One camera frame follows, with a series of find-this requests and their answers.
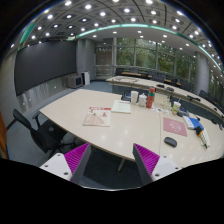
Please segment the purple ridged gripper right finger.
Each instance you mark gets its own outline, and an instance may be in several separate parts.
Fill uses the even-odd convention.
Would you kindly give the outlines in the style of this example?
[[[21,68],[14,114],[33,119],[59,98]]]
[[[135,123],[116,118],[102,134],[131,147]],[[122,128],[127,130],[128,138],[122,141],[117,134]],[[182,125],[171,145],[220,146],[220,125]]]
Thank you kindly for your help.
[[[181,170],[181,167],[169,157],[159,156],[136,143],[133,144],[133,155],[143,185],[147,185]]]

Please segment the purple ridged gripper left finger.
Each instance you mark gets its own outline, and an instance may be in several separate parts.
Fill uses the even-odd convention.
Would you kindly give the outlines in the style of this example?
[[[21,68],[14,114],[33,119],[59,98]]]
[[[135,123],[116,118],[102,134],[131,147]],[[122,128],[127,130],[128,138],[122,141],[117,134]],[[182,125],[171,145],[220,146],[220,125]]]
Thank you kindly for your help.
[[[91,154],[91,144],[85,143],[66,154],[56,153],[41,169],[72,183],[79,184]]]

